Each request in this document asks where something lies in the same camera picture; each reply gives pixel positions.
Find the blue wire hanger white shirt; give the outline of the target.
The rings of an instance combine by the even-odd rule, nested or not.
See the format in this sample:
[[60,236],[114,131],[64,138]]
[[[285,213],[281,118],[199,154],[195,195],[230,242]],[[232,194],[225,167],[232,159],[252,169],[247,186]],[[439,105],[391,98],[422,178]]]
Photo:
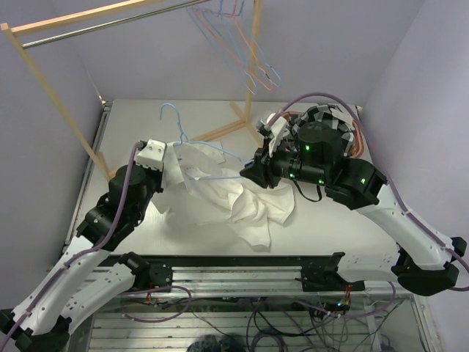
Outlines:
[[163,119],[163,110],[166,107],[169,107],[169,108],[173,109],[176,113],[176,116],[177,116],[177,127],[178,127],[178,131],[180,133],[180,137],[179,137],[179,141],[174,143],[174,146],[179,147],[179,146],[182,146],[183,144],[200,144],[200,145],[208,146],[209,148],[217,150],[217,151],[219,151],[223,154],[227,154],[227,155],[231,156],[232,158],[237,159],[242,165],[246,165],[248,162],[252,161],[252,159],[249,159],[249,160],[242,159],[239,155],[233,153],[232,151],[226,150],[226,149],[224,149],[222,147],[219,147],[219,146],[217,146],[213,143],[210,143],[210,142],[190,141],[187,134],[185,133],[185,130],[184,130],[183,126],[182,126],[182,118],[181,118],[180,110],[173,103],[165,102],[161,105],[160,113],[159,113],[159,120]]

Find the black white plaid shirt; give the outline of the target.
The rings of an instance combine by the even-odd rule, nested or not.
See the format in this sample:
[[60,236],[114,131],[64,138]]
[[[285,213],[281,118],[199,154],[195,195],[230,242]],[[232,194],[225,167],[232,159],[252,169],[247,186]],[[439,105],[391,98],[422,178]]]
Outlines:
[[[339,120],[340,117],[345,116],[349,118],[348,122]],[[290,122],[288,121],[289,133],[285,136],[287,148],[296,151],[295,136],[298,134],[299,127],[307,122],[317,121],[341,133],[344,155],[348,156],[347,152],[354,143],[353,126],[350,118],[352,118],[351,114],[341,106],[332,103],[314,104],[307,111],[302,112],[299,117],[294,117]]]

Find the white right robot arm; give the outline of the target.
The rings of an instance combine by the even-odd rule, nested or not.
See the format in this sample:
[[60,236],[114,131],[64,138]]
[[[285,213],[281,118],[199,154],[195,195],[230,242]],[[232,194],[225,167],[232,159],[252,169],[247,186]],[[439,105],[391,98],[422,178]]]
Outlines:
[[324,284],[339,290],[364,281],[397,282],[420,296],[455,290],[464,255],[461,237],[430,235],[423,224],[399,208],[386,176],[369,161],[344,156],[341,134],[322,122],[299,127],[290,147],[282,141],[270,150],[272,139],[254,153],[240,176],[262,188],[275,188],[281,179],[322,186],[326,197],[354,210],[380,227],[395,242],[389,253],[332,254]]

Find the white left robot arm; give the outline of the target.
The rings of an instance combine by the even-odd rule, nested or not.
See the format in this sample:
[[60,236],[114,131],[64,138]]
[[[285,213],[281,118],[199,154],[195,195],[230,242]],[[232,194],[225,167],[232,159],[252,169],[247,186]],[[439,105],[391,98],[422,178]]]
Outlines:
[[164,164],[118,169],[104,194],[84,217],[77,234],[47,277],[14,309],[1,311],[1,332],[19,351],[60,351],[70,335],[112,298],[150,289],[155,269],[133,252],[93,283],[85,279],[142,223],[154,194],[163,192]]

